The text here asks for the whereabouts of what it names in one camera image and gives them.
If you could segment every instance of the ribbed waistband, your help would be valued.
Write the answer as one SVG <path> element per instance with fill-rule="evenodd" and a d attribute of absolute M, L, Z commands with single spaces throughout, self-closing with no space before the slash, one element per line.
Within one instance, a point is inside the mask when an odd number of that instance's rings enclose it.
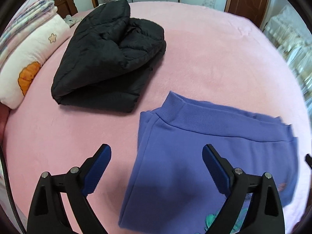
<path fill-rule="evenodd" d="M 257 142 L 293 140 L 291 126 L 283 124 L 279 117 L 196 101 L 171 91 L 155 113 L 171 126 L 196 133 L 242 137 Z"/>

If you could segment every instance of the pillow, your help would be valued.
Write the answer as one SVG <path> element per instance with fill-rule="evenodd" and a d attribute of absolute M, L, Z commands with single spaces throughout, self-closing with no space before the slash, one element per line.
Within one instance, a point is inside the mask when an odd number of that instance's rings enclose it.
<path fill-rule="evenodd" d="M 0 71 L 0 102 L 16 109 L 45 61 L 70 36 L 70 28 L 55 14 L 11 53 Z"/>

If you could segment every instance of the folded jacket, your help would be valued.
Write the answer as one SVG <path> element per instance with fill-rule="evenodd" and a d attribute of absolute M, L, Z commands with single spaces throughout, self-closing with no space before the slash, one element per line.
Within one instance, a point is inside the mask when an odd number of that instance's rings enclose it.
<path fill-rule="evenodd" d="M 79 23 L 52 97 L 62 105 L 131 112 L 165 50 L 163 28 L 130 18 L 127 0 L 103 4 Z"/>
<path fill-rule="evenodd" d="M 225 202 L 202 160 L 206 144 L 248 174 L 270 172 L 282 187 L 282 205 L 291 202 L 298 159 L 290 125 L 170 92 L 162 107 L 141 113 L 138 155 L 119 225 L 153 234 L 204 233 L 205 218 Z"/>

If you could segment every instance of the pink blanket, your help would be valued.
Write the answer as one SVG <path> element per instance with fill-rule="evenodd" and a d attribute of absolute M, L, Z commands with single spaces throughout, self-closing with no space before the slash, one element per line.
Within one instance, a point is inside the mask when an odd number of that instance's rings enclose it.
<path fill-rule="evenodd" d="M 7 123 L 4 146 L 16 203 L 28 214 L 43 171 L 65 173 L 107 143 L 112 160 L 88 200 L 109 233 L 131 233 L 117 222 L 136 158 L 139 114 L 159 107 L 172 90 L 188 98 L 281 116 L 293 124 L 299 138 L 300 176 L 294 199 L 284 208 L 289 233 L 300 220 L 308 196 L 310 170 L 304 155 L 311 152 L 311 132 L 300 88 L 283 58 L 244 18 L 171 2 L 130 5 L 132 17 L 160 24 L 167 41 L 166 54 L 137 108 L 120 114 L 58 106 L 51 85 L 66 41 L 45 63 Z M 79 231 L 72 213 L 68 215 Z"/>

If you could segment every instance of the black jacket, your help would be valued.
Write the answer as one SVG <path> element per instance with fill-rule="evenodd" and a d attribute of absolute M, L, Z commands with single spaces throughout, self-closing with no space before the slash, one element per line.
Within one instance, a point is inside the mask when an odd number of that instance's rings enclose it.
<path fill-rule="evenodd" d="M 77 27 L 58 68 L 58 104 L 131 112 L 166 50 L 164 30 L 130 18 L 126 0 L 103 4 Z"/>

